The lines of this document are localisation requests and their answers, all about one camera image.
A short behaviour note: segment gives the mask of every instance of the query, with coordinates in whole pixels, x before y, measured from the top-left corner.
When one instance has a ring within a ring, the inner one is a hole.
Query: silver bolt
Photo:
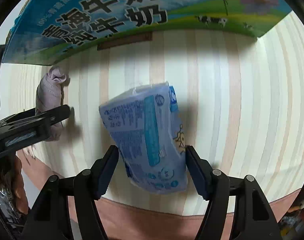
[[[213,174],[215,176],[220,176],[222,174],[222,172],[220,170],[213,170]]]
[[[82,175],[87,176],[91,174],[91,170],[90,169],[86,169],[82,171]]]
[[[48,179],[50,182],[54,182],[58,179],[58,176],[57,175],[52,175],[50,176],[50,178]]]
[[[246,179],[250,182],[254,181],[254,177],[252,175],[247,175]]]

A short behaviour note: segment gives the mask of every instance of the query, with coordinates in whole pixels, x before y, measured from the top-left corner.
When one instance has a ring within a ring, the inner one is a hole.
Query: rolled cloth
[[[59,67],[52,67],[47,74],[43,76],[36,93],[35,113],[44,111],[61,105],[61,84],[67,80],[67,76],[62,73]],[[50,127],[51,136],[47,141],[57,141],[62,132],[62,123],[56,123]]]

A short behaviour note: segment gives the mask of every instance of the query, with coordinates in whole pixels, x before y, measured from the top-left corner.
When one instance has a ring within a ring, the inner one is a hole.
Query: wet wipes package
[[[157,194],[186,189],[184,133],[172,86],[136,87],[99,111],[132,182]]]

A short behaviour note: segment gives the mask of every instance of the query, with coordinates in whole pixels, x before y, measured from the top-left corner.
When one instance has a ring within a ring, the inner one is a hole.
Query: pink flower
[[[271,8],[279,5],[278,0],[241,0],[245,4],[246,13],[257,13],[264,15],[269,13]]]

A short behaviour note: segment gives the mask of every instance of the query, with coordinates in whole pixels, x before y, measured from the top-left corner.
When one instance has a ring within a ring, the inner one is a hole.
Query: striped surface
[[[271,202],[304,182],[304,27],[290,13],[263,38],[206,30],[153,33],[153,41],[102,51],[91,48],[60,66],[69,72],[64,103],[75,118],[59,142],[34,154],[63,176],[92,166],[113,143],[98,106],[129,88],[168,81],[179,103],[187,144],[226,174],[256,177]],[[34,107],[47,67],[14,65],[12,113]],[[207,202],[189,177],[186,192],[149,194],[130,184],[120,161],[106,198],[183,216],[204,214]],[[230,198],[229,211],[234,209]]]

